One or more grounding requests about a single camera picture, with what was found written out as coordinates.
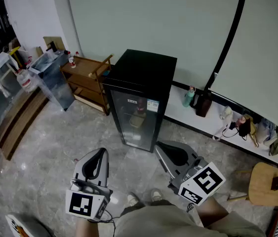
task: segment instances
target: bottle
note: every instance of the bottle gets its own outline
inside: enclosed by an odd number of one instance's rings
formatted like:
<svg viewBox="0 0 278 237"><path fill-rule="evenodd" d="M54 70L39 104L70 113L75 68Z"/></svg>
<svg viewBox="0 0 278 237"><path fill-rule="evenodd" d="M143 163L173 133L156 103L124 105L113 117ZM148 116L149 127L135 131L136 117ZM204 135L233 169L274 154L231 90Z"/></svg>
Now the bottle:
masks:
<svg viewBox="0 0 278 237"><path fill-rule="evenodd" d="M17 72L17 81L22 86L25 92L32 92L36 89L37 84L33 81L33 78L29 74L28 70L19 69Z"/></svg>
<svg viewBox="0 0 278 237"><path fill-rule="evenodd" d="M184 107L188 107L189 106L190 102L194 98L195 91L196 91L195 87L193 87L193 86L189 87L189 90L187 91L187 93L185 95L184 102L183 102L183 106Z"/></svg>
<svg viewBox="0 0 278 237"><path fill-rule="evenodd" d="M72 57L72 55L71 55L71 52L70 52L70 51L68 51L68 56L69 56L69 63L70 63L70 65L71 65L71 68L73 69L73 68L75 68L75 67L76 67L76 63L75 63L75 61L74 61L74 57Z"/></svg>

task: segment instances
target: wooden shelf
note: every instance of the wooden shelf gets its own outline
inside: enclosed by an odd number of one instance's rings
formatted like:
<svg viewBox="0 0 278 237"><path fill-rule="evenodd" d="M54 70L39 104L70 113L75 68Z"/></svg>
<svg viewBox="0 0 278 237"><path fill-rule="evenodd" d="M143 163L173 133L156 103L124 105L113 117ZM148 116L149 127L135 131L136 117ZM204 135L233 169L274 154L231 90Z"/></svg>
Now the wooden shelf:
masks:
<svg viewBox="0 0 278 237"><path fill-rule="evenodd" d="M85 103L91 107L94 107L101 112L106 113L106 109L109 109L109 105L107 104L107 97L103 95L105 103L103 103L102 97L98 95L97 93L89 92L83 89L76 89L74 91L74 97L75 99L81 101L82 103Z"/></svg>
<svg viewBox="0 0 278 237"><path fill-rule="evenodd" d="M71 68L69 63L61 68L75 99L104 112L106 115L109 114L109 106L102 85L102 74L111 70L110 58L112 56L108 56L102 62L74 56L75 68Z"/></svg>
<svg viewBox="0 0 278 237"><path fill-rule="evenodd" d="M67 81L69 83L72 83L76 87L81 87L83 89L89 89L91 91L96 92L97 94L100 94L101 91L104 90L103 85L101 83L99 89L98 82L96 80L92 80L90 78L84 77L84 76L78 76L78 75L71 75Z"/></svg>
<svg viewBox="0 0 278 237"><path fill-rule="evenodd" d="M105 105L107 104L107 97L106 95L104 94L104 103L103 103L103 99L101 97L101 95L97 94L97 93L94 93L94 92L90 92L90 91L87 91L87 90L84 90L84 89L77 89L76 91L74 91L74 95L77 95L79 97L83 97L85 99L89 99L89 100L92 100L100 105Z"/></svg>
<svg viewBox="0 0 278 237"><path fill-rule="evenodd" d="M62 67L62 71L73 74L73 75L79 75L84 77L89 77L88 75L96 69L101 62L100 61L94 61L90 59L80 58L74 56L74 60L76 63L75 68L71 68L70 64L67 63ZM102 75L104 71L106 71L109 68L109 64L103 64L98 70L97 75ZM95 75L90 76L92 79L96 79Z"/></svg>

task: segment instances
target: white sneaker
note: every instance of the white sneaker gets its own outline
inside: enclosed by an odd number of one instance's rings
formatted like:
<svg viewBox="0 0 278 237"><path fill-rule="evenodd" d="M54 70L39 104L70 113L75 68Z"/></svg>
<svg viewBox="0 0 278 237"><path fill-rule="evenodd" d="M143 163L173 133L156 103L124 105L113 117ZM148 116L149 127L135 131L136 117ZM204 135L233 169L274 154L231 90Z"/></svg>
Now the white sneaker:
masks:
<svg viewBox="0 0 278 237"><path fill-rule="evenodd" d="M153 189L151 191L151 198L153 202L160 201L163 199L163 194L160 192L159 189Z"/></svg>
<svg viewBox="0 0 278 237"><path fill-rule="evenodd" d="M130 206L134 206L136 203L140 201L133 192L128 193L127 199L128 199L128 204L130 204Z"/></svg>

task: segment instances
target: glass door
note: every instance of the glass door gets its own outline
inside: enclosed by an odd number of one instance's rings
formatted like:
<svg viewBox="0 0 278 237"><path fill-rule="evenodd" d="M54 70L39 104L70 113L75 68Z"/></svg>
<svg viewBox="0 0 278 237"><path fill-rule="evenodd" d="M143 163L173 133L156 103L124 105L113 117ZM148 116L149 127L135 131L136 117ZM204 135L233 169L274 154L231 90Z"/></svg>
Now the glass door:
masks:
<svg viewBox="0 0 278 237"><path fill-rule="evenodd" d="M149 151L159 102L115 90L111 94L126 144Z"/></svg>

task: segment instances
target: gray tile floor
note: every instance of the gray tile floor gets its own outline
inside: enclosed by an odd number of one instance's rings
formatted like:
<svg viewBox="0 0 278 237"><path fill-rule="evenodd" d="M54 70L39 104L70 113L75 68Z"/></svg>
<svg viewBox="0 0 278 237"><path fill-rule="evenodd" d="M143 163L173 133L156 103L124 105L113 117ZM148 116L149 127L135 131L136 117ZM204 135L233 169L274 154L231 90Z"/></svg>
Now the gray tile floor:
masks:
<svg viewBox="0 0 278 237"><path fill-rule="evenodd" d="M266 230L273 208L252 205L249 201L227 202L227 197L241 196L248 187L249 176L235 170L250 169L260 160L239 150L213 141L201 134L163 121L161 139L190 145L224 174L227 181L214 195L228 210ZM65 190L70 187L74 159L105 147L110 155L108 187L114 191L107 210L119 216L126 203L126 193L135 192L144 201L156 187L166 199L186 210L188 202L167 188L169 176L154 154L121 143L112 115L75 101L64 112L48 103L22 139L11 161L0 153L0 236L12 233L5 215L26 213L54 230L57 237L74 236L76 218L65 214ZM190 212L199 223L196 210ZM112 224L100 224L100 236L112 236Z"/></svg>

